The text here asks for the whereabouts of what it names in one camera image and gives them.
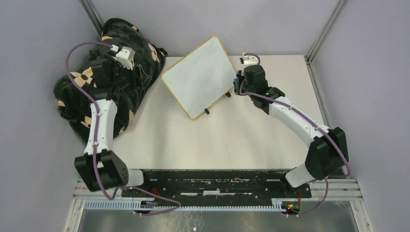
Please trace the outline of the blue whiteboard eraser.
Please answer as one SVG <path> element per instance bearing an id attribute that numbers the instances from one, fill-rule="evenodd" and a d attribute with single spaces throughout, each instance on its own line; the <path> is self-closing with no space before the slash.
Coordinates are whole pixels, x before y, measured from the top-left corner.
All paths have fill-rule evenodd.
<path id="1" fill-rule="evenodd" d="M 233 81 L 233 84 L 234 84 L 234 94 L 239 95 L 239 88 L 240 88 L 239 79 L 235 78 Z"/>

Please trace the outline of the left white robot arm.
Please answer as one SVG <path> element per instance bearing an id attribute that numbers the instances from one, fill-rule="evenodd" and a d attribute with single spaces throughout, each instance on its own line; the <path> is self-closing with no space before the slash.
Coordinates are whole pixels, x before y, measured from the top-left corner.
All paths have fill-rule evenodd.
<path id="1" fill-rule="evenodd" d="M 90 116 L 86 148 L 74 166 L 91 192 L 106 192 L 129 182 L 127 165 L 113 151 L 113 139 L 123 133 L 140 108 L 155 78 L 141 64 L 126 59 L 99 58 L 79 76 L 75 87 L 87 100 Z"/>

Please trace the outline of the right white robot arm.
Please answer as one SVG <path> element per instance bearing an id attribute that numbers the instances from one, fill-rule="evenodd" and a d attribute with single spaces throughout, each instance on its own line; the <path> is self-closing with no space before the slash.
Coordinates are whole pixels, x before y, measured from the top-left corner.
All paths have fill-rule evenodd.
<path id="1" fill-rule="evenodd" d="M 255 107 L 276 118 L 294 132 L 307 146 L 305 161 L 288 171 L 279 184 L 282 195 L 291 197 L 299 186 L 324 180 L 342 166 L 349 157 L 345 132 L 330 128 L 307 116 L 277 87 L 270 87 L 261 65 L 250 65 L 236 73 L 233 81 L 236 95 L 249 96 Z"/>

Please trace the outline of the yellow framed whiteboard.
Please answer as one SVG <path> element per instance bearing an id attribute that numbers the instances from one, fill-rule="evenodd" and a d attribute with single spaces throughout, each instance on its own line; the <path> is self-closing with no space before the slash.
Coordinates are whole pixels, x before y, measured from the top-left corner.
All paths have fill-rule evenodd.
<path id="1" fill-rule="evenodd" d="M 218 36 L 212 36 L 161 74 L 187 116 L 195 120 L 233 87 L 236 70 Z"/>

